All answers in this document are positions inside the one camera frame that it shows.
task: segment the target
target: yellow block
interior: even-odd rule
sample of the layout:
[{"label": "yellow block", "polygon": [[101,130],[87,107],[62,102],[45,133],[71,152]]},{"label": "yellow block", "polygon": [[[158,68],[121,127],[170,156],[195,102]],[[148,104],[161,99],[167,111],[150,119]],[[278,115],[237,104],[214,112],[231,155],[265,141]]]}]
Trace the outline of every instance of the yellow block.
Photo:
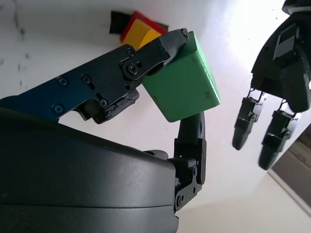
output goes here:
[{"label": "yellow block", "polygon": [[138,50],[159,36],[161,36],[161,34],[152,27],[139,19],[135,19],[123,41],[123,44],[131,45],[135,50]]}]

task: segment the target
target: wooden block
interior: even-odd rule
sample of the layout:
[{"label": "wooden block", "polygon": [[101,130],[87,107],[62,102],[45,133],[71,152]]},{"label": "wooden block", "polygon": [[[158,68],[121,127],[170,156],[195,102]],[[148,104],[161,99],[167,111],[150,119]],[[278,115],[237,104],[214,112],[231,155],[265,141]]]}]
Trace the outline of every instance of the wooden block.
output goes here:
[{"label": "wooden block", "polygon": [[128,32],[130,31],[133,23],[135,22],[136,19],[139,19],[140,21],[144,22],[145,24],[147,24],[149,27],[153,28],[155,31],[157,31],[159,34],[165,34],[167,31],[162,28],[160,25],[158,25],[157,23],[153,22],[152,20],[148,19],[146,16],[144,16],[143,14],[139,13],[138,11],[135,11],[131,18],[129,23],[127,24],[125,30],[123,31],[123,33],[121,34],[120,37],[120,41],[123,43],[125,40],[126,35],[128,34]]},{"label": "wooden block", "polygon": [[159,32],[145,24],[143,21],[135,19],[123,41],[123,44],[131,45],[135,50],[138,50],[160,35]]},{"label": "wooden block", "polygon": [[142,82],[169,122],[190,117],[220,104],[213,74],[193,32],[174,60]]}]

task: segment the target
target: white table surface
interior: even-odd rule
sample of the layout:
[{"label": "white table surface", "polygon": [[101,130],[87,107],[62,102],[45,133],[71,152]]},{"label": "white table surface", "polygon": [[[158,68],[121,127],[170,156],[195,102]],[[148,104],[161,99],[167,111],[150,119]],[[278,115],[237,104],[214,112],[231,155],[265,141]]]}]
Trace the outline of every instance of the white table surface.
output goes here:
[{"label": "white table surface", "polygon": [[[234,123],[257,54],[288,17],[282,5],[282,0],[0,0],[0,98],[18,95],[119,46],[119,37],[108,33],[111,10],[139,10],[172,30],[186,27],[199,39],[222,100],[205,112],[207,179],[186,208],[240,197],[265,174],[257,165],[261,141],[281,100],[268,98],[240,151],[231,146]],[[172,156],[179,123],[168,123],[144,88],[138,91],[137,103],[105,124],[84,122],[74,112],[60,123]],[[310,111],[303,114],[285,149],[310,124],[310,117]]]}]

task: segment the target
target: white surface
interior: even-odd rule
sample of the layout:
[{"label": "white surface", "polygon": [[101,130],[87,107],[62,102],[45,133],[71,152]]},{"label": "white surface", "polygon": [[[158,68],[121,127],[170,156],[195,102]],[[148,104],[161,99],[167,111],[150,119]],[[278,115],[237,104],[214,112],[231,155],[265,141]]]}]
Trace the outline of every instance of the white surface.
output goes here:
[{"label": "white surface", "polygon": [[[0,60],[4,60],[0,98],[20,94],[119,46],[118,36],[108,34],[112,9],[139,10],[171,29],[194,30],[222,104],[206,112],[207,180],[187,208],[239,197],[251,192],[265,174],[257,159],[280,100],[268,98],[241,151],[231,146],[233,127],[257,54],[287,18],[282,5],[282,0],[0,0]],[[18,28],[13,21],[15,10]],[[178,122],[168,123],[144,88],[138,91],[135,105],[103,125],[84,122],[77,113],[67,114],[60,123],[140,150],[165,150],[172,156]],[[310,112],[302,116],[286,147],[309,125],[310,117]]]},{"label": "white surface", "polygon": [[268,174],[245,197],[177,215],[177,233],[309,233],[311,229],[311,217]]},{"label": "white surface", "polygon": [[287,194],[309,215],[311,216],[311,207],[298,196],[272,169],[268,170],[268,174],[287,192]]}]

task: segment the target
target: dark mark on surface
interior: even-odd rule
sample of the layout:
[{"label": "dark mark on surface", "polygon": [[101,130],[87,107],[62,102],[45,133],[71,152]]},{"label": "dark mark on surface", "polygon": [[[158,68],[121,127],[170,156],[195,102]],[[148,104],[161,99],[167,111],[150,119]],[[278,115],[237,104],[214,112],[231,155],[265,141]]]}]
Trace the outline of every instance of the dark mark on surface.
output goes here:
[{"label": "dark mark on surface", "polygon": [[18,4],[17,4],[17,0],[12,0],[13,4],[14,4],[14,13],[13,13],[13,21],[15,24],[16,29],[19,29],[19,20],[18,20]]},{"label": "dark mark on surface", "polygon": [[206,96],[207,98],[209,98],[209,96],[210,96],[209,91],[206,91],[206,92],[205,92],[205,96]]},{"label": "dark mark on surface", "polygon": [[20,27],[19,24],[19,16],[18,16],[18,9],[20,8],[17,0],[12,0],[13,4],[14,4],[14,13],[13,13],[13,22],[15,24],[15,28],[18,32],[18,34],[20,35],[20,40],[24,41],[24,36],[25,36],[25,29]]},{"label": "dark mark on surface", "polygon": [[24,41],[24,36],[25,36],[25,33],[26,33],[25,29],[21,28],[19,30],[19,33],[20,33],[20,36],[21,36],[21,41]]}]

